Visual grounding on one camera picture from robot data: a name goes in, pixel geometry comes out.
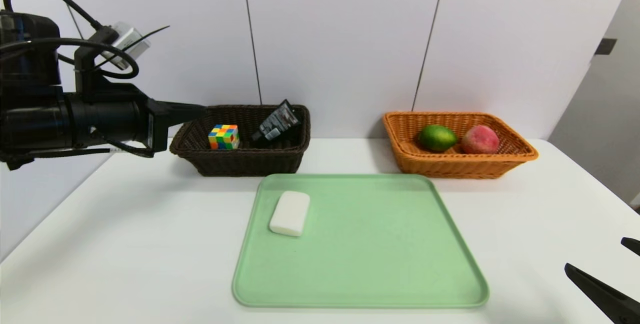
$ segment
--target soap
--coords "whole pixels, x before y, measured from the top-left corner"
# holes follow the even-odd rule
[[[269,229],[282,235],[302,235],[310,202],[311,198],[304,192],[283,192],[269,222]]]

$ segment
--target dark brown wicker basket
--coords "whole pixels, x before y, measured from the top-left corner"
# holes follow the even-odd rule
[[[295,173],[311,138],[309,110],[292,105],[302,120],[285,137],[266,148],[256,148],[251,135],[277,105],[220,105],[206,108],[206,115],[186,123],[173,138],[172,153],[192,163],[202,176],[267,176]],[[216,124],[238,125],[240,147],[211,150],[207,135]]]

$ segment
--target wicker basket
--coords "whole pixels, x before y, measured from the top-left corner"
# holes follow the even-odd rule
[[[384,126],[398,167],[404,173],[433,178],[498,178],[538,152],[502,120],[481,112],[389,112]],[[461,138],[475,125],[487,125],[500,138],[496,154],[465,154],[460,144],[443,153],[423,149],[418,134],[427,125],[443,125]]]
[[[171,142],[170,150],[192,163],[203,176],[267,176],[295,173],[311,135],[309,110],[292,105],[302,125],[286,133],[267,148],[256,148],[250,140],[258,126],[277,105],[221,105],[206,108],[205,116],[186,123]],[[238,125],[240,147],[211,150],[207,135],[216,124]]]

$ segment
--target lime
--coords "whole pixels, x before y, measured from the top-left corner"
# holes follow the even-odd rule
[[[418,139],[425,148],[433,151],[445,151],[458,142],[455,133],[442,125],[425,126]]]

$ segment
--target peach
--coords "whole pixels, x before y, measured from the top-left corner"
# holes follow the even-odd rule
[[[488,126],[477,125],[462,137],[462,150],[468,154],[495,154],[500,146],[500,139]]]

